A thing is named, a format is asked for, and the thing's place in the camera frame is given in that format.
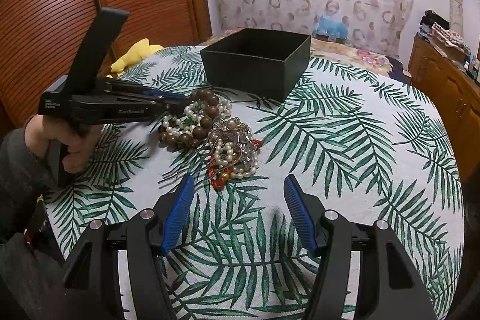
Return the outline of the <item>silver crystal hair comb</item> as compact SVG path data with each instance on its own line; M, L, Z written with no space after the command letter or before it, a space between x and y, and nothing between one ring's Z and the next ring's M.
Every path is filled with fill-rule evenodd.
M261 140L238 117L216 120L209 132L208 142L214 167L231 168L235 174L254 174L260 164Z

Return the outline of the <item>black square jewelry box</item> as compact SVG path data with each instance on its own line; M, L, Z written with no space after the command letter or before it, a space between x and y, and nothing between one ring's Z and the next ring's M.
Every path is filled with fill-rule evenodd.
M245 28L200 50L208 82L283 102L308 67L311 37Z

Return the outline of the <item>yellow plush toy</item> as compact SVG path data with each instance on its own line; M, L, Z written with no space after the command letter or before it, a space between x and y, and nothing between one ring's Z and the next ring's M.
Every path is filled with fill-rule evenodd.
M112 63L111 73L108 78L121 76L127 68L133 66L142 60L150 57L152 54L163 50L164 47L160 45L151 45L147 38L143 38L136 42L131 48L122 55L118 60Z

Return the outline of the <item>palm leaf print tablecloth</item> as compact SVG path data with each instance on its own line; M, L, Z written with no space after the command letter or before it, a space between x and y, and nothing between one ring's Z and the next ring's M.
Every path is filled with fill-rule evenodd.
M47 196L63 253L91 220L125 221L191 173L198 188L189 218L160 260L177 316L300 319L319 260L302 248L284 200L283 181L294 175L351 221L387 221L436 316L447 316L461 269L463 199L448 134L425 94L324 56L311 58L282 103L217 94L262 142L256 173L216 190L207 149L162 148L158 123L108 125L86 172Z

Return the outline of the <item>dark grey left sleeve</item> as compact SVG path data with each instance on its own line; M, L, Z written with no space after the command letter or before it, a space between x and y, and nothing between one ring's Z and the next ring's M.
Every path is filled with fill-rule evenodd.
M37 199L53 186L46 165L27 148L24 129L16 129L1 144L1 314L13 319L49 319L50 297L61 275L57 260L29 249L24 230Z

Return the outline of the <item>blue plush toy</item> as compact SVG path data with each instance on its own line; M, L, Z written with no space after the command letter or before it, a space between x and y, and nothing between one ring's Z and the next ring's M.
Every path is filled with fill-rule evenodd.
M313 27L312 35L314 37L326 36L346 40L348 37L348 28L343 22L337 22L321 16Z

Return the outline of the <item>wooden sideboard cabinet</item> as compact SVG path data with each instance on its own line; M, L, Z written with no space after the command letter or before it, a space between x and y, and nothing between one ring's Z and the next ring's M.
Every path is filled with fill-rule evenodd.
M465 181L479 166L479 86L420 37L414 38L408 71L412 85L436 106Z

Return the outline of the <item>stack of folded fabrics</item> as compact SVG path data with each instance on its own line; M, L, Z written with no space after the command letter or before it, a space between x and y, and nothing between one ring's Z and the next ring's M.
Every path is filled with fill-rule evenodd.
M451 30L450 23L432 10L422 16L419 34L445 57L464 62L471 55L462 35Z

